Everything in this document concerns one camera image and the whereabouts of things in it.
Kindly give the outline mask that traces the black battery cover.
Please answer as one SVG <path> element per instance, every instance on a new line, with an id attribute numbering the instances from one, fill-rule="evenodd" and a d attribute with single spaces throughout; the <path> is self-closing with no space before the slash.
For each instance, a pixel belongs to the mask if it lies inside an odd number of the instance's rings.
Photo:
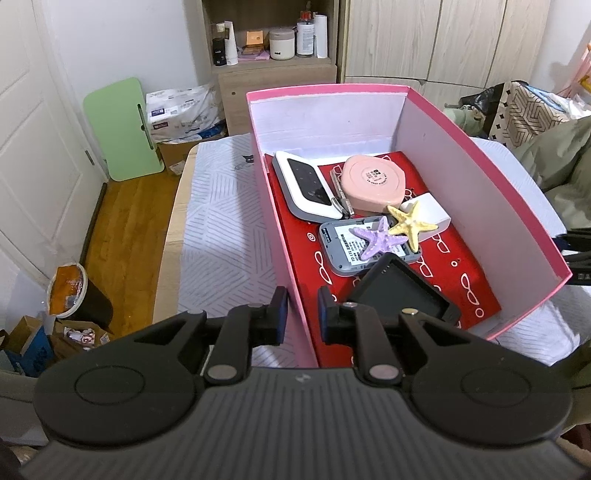
<path id="1" fill-rule="evenodd" d="M 381 317 L 414 308 L 450 325 L 460 324 L 459 307 L 393 253 L 383 255 L 346 299 L 375 308 Z"/>

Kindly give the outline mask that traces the grey router back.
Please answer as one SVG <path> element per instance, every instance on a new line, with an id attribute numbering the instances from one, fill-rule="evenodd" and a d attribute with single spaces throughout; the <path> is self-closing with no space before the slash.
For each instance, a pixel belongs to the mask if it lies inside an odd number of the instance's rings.
<path id="1" fill-rule="evenodd" d="M 324 250 L 325 258 L 329 261 L 332 272 L 342 277 L 352 277 L 368 270 L 386 254 L 378 254 L 368 261 L 361 260 L 360 255 L 366 249 L 368 242 L 349 231 L 353 227 L 375 230 L 382 216 L 388 218 L 389 229 L 396 224 L 390 215 L 378 215 L 325 222 L 320 226 L 318 234 L 322 250 Z M 412 264 L 419 260 L 421 251 L 414 253 L 407 242 L 399 246 L 392 254 L 397 255 L 406 263 Z"/>

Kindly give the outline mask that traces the purple starfish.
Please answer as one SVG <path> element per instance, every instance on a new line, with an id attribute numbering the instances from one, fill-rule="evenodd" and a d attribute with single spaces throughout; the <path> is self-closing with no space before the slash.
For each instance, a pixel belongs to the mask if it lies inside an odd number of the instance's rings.
<path id="1" fill-rule="evenodd" d="M 349 231 L 356 237 L 368 242 L 367 247 L 360 255 L 360 259 L 368 261 L 378 254 L 394 253 L 399 246 L 406 244 L 409 239 L 406 235 L 393 235 L 389 233 L 389 222 L 386 216 L 382 216 L 375 230 L 362 227 L 353 227 Z"/>

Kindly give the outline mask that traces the yellow starfish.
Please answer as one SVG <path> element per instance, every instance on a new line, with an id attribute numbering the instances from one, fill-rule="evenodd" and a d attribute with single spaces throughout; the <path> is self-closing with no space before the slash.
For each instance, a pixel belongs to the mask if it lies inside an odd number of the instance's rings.
<path id="1" fill-rule="evenodd" d="M 408 238 L 410 249 L 414 253 L 420 250 L 419 234 L 423 232 L 433 232 L 438 229 L 437 224 L 425 222 L 420 218 L 420 203 L 416 202 L 410 211 L 405 212 L 399 208 L 389 205 L 390 215 L 397 221 L 389 229 L 390 235 L 405 235 Z"/>

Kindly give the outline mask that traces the silver nail clipper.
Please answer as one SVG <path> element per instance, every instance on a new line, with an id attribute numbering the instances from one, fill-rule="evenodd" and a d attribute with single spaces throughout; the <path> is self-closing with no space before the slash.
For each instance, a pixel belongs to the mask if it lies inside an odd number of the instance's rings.
<path id="1" fill-rule="evenodd" d="M 331 176 L 332 186 L 335 188 L 335 196 L 338 198 L 339 205 L 341 205 L 342 215 L 344 215 L 346 218 L 353 218 L 353 216 L 355 216 L 355 210 L 353 210 L 351 201 L 349 201 L 349 198 L 346 197 L 345 191 L 342 189 L 341 167 L 335 166 L 332 168 L 329 176 Z"/>

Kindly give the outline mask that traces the white rectangular block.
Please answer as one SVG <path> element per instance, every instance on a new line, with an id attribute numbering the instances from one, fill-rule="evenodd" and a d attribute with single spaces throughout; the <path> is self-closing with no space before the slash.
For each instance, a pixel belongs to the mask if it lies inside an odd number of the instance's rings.
<path id="1" fill-rule="evenodd" d="M 431 193 L 424 193 L 401 203 L 400 209 L 406 213 L 410 213 L 416 204 L 418 204 L 418 208 L 416 209 L 417 218 L 422 222 L 437 226 L 433 231 L 420 232 L 420 242 L 443 233 L 451 225 L 451 217 Z"/>

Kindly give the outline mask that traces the pink round case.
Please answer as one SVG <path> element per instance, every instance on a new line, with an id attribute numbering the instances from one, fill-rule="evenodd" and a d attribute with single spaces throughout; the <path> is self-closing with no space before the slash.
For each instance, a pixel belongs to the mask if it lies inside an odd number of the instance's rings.
<path id="1" fill-rule="evenodd" d="M 356 155 L 342 165 L 341 183 L 356 213 L 382 213 L 403 203 L 406 174 L 388 158 Z"/>

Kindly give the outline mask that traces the white pocket wifi router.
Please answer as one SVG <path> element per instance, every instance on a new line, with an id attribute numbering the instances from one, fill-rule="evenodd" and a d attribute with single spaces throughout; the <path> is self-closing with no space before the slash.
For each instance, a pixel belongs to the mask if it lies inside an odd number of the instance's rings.
<path id="1" fill-rule="evenodd" d="M 322 224 L 342 220 L 342 206 L 318 166 L 303 157 L 277 151 L 273 170 L 290 213 L 298 219 Z"/>

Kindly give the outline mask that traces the trash bin with orange bag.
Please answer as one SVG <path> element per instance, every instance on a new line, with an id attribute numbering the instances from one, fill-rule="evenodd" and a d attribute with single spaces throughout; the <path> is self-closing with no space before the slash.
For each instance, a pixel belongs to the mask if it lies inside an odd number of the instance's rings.
<path id="1" fill-rule="evenodd" d="M 92 322 L 109 331 L 110 300 L 77 262 L 59 266 L 47 288 L 47 313 L 60 320 Z"/>

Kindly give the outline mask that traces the brown cardboard box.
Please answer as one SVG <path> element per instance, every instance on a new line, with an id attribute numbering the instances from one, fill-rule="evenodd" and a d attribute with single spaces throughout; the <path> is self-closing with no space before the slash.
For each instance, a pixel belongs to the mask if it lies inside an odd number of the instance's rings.
<path id="1" fill-rule="evenodd" d="M 224 138 L 225 133 L 215 135 L 203 140 L 181 142 L 181 143 L 160 143 L 158 145 L 158 154 L 164 163 L 165 169 L 173 175 L 180 176 L 186 163 L 186 158 L 190 150 L 200 144 L 209 141 Z"/>

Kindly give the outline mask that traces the white plastic package bundle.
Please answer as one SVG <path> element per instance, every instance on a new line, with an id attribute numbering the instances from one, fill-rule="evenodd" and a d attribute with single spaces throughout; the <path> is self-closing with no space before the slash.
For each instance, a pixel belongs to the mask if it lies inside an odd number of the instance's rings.
<path id="1" fill-rule="evenodd" d="M 147 93 L 145 108 L 148 131 L 156 143 L 201 140 L 225 120 L 221 95 L 213 82 Z"/>

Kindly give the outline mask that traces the light wood wardrobe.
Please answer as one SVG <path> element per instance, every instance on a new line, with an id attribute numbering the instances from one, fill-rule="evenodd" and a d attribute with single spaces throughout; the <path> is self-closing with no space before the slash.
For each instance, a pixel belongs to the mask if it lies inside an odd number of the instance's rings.
<path id="1" fill-rule="evenodd" d="M 339 76 L 407 85 L 439 108 L 510 80 L 530 79 L 547 1 L 345 1 Z"/>

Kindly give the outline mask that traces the white spray bottle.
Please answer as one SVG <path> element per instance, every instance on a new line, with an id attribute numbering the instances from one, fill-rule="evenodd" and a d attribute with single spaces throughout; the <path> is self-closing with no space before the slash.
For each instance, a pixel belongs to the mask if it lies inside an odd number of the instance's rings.
<path id="1" fill-rule="evenodd" d="M 224 22 L 224 49 L 226 64 L 235 66 L 238 64 L 238 47 L 235 41 L 235 27 L 233 22 L 226 20 Z"/>

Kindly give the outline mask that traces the white cream jar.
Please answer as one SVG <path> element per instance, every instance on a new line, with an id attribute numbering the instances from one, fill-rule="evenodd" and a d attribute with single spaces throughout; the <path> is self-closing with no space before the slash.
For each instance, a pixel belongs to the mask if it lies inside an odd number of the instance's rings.
<path id="1" fill-rule="evenodd" d="M 296 55 L 296 33 L 293 28 L 273 28 L 269 32 L 270 58 L 290 60 Z"/>

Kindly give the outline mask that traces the white bottle on shelf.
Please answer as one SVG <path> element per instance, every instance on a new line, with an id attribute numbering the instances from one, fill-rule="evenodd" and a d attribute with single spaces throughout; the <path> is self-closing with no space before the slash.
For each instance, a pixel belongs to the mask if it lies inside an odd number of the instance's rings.
<path id="1" fill-rule="evenodd" d="M 301 11 L 301 17 L 295 27 L 295 49 L 297 56 L 310 57 L 314 55 L 315 24 L 311 11 Z"/>

